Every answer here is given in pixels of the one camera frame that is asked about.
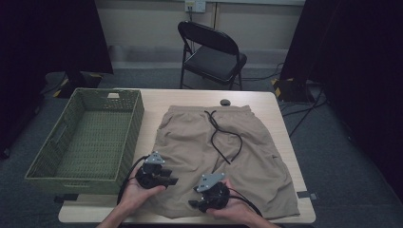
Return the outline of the person's right hand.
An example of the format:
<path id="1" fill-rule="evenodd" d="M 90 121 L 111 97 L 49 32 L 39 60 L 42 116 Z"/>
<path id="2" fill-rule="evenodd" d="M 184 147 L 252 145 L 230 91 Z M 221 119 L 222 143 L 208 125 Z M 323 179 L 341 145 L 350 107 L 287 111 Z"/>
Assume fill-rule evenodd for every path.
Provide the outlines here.
<path id="1" fill-rule="evenodd" d="M 232 196 L 239 197 L 231 181 L 225 179 L 222 181 L 230 191 Z M 207 209 L 206 213 L 213 216 L 216 219 L 229 219 L 239 224 L 246 224 L 250 221 L 250 218 L 255 215 L 255 212 L 242 200 L 240 199 L 230 199 L 226 206 L 222 209 Z"/>

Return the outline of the green woven basket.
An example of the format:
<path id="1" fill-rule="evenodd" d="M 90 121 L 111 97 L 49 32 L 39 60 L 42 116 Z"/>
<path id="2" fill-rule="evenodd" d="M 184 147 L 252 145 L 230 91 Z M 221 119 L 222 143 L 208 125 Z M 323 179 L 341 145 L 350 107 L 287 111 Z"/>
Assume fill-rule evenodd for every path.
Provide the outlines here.
<path id="1" fill-rule="evenodd" d="M 55 194 L 117 194 L 144 115 L 139 90 L 77 88 L 25 180 Z"/>

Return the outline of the black shorts drawstring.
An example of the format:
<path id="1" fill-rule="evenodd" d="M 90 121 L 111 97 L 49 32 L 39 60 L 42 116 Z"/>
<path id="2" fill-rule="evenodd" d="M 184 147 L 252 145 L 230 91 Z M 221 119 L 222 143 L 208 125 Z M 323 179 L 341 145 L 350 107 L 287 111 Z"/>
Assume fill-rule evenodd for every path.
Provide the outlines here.
<path id="1" fill-rule="evenodd" d="M 208 112 L 207 110 L 204 110 L 203 112 L 207 115 L 208 121 L 211 123 L 211 125 L 212 125 L 213 128 L 214 128 L 214 132 L 212 133 L 212 135 L 211 135 L 211 137 L 210 137 L 210 142 L 211 142 L 213 148 L 219 153 L 219 155 L 224 159 L 224 161 L 225 161 L 227 164 L 231 164 L 231 162 L 233 162 L 233 161 L 237 158 L 237 156 L 240 154 L 240 152 L 241 152 L 241 150 L 242 150 L 242 148 L 243 148 L 243 139 L 242 139 L 241 135 L 240 135 L 240 134 L 237 134 L 237 133 L 235 133 L 235 132 L 230 132 L 230 131 L 223 130 L 223 129 L 219 126 L 219 124 L 217 123 L 217 121 L 215 120 L 215 118 L 214 118 L 214 116 L 213 116 L 213 115 L 217 112 L 217 110 L 213 110 L 212 112 Z M 214 139 L 215 139 L 215 136 L 216 136 L 216 134 L 217 134 L 218 132 L 236 136 L 236 137 L 239 139 L 239 141 L 240 141 L 240 147 L 239 147 L 239 149 L 238 149 L 238 152 L 236 153 L 236 155 L 235 155 L 230 161 L 223 155 L 223 153 L 222 153 L 222 152 L 219 150 L 219 148 L 215 145 Z"/>

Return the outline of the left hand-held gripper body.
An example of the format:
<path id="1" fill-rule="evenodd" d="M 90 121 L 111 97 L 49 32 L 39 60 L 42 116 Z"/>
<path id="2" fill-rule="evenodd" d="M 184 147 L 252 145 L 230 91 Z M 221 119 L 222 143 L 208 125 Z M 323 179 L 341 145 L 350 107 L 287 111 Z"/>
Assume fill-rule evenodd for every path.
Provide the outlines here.
<path id="1" fill-rule="evenodd" d="M 168 176 L 163 170 L 164 159 L 158 151 L 153 151 L 144 159 L 143 165 L 137 171 L 135 178 L 144 189 L 156 186 L 168 186 Z"/>

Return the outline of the white wall socket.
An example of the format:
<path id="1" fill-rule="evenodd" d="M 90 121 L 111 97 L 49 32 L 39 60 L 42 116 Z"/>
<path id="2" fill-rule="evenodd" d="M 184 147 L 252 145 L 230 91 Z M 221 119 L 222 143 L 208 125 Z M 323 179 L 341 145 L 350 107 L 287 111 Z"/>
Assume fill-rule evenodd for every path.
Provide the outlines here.
<path id="1" fill-rule="evenodd" d="M 186 12 L 205 13 L 206 2 L 204 0 L 185 0 L 184 10 Z"/>

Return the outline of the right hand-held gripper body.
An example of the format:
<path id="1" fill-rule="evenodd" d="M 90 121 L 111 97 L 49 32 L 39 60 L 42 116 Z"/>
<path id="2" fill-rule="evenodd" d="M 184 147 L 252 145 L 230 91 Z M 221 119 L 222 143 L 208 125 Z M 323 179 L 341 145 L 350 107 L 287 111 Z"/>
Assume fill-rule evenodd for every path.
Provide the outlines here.
<path id="1" fill-rule="evenodd" d="M 218 174 L 203 174 L 194 190 L 201 193 L 203 200 L 206 202 L 207 209 L 222 209 L 229 201 L 229 188 L 221 182 L 225 175 Z"/>

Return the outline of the person's left hand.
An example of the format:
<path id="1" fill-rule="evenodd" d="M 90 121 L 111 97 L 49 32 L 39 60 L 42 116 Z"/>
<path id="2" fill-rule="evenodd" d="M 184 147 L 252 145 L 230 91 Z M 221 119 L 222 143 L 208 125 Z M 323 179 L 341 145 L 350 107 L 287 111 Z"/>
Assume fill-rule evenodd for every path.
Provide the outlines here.
<path id="1" fill-rule="evenodd" d="M 130 174 L 121 201 L 118 204 L 119 209 L 123 212 L 123 215 L 126 217 L 134 213 L 150 197 L 153 197 L 166 189 L 166 187 L 163 185 L 158 185 L 150 189 L 142 188 L 135 178 L 137 172 L 138 167 L 136 167 Z"/>

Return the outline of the black stand base yellow tape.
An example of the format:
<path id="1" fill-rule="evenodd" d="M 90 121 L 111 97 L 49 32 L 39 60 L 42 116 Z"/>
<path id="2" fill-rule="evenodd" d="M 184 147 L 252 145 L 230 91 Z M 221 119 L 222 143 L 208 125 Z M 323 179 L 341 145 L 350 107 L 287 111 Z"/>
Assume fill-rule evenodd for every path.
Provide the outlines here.
<path id="1" fill-rule="evenodd" d="M 68 99 L 76 88 L 96 88 L 102 79 L 103 76 L 98 73 L 67 71 L 66 78 L 58 86 L 53 96 L 55 98 Z"/>
<path id="2" fill-rule="evenodd" d="M 315 99 L 305 83 L 294 78 L 271 81 L 277 98 L 286 103 L 312 103 Z"/>

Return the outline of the black curtain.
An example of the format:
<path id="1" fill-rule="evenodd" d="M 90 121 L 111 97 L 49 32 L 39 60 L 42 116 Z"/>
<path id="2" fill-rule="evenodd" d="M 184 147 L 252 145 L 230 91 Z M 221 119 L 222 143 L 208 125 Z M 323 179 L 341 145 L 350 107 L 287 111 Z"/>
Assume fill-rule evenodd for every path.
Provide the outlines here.
<path id="1" fill-rule="evenodd" d="M 403 202 L 403 0 L 305 0 L 280 77 L 324 85 Z"/>
<path id="2" fill-rule="evenodd" d="M 113 72 L 95 0 L 0 0 L 0 160 L 67 71 Z"/>

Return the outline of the black folding chair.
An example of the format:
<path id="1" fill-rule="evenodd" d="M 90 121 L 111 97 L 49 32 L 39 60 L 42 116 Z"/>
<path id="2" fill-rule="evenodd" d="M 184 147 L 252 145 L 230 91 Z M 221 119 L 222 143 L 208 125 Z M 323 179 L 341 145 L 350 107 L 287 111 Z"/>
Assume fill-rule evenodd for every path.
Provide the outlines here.
<path id="1" fill-rule="evenodd" d="M 192 21 L 180 22 L 178 32 L 183 40 L 180 88 L 189 88 L 184 83 L 187 70 L 229 89 L 237 85 L 243 90 L 241 71 L 247 56 L 229 35 Z"/>

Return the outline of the beige shorts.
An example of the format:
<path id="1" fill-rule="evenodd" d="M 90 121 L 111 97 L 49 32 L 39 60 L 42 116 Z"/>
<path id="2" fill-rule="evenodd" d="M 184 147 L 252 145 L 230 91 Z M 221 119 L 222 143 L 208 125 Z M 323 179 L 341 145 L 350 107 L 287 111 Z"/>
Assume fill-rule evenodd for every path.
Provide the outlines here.
<path id="1" fill-rule="evenodd" d="M 219 126 L 240 134 L 243 148 L 227 164 L 213 148 L 214 128 L 203 112 L 212 112 Z M 215 145 L 230 161 L 238 152 L 236 136 L 218 132 Z M 203 174 L 223 173 L 236 190 L 251 200 L 266 219 L 299 214 L 297 194 L 269 130 L 249 106 L 171 106 L 157 129 L 154 149 L 178 182 L 150 198 L 144 209 L 170 219 L 195 217 L 201 212 L 189 205 L 198 195 L 194 187 Z"/>

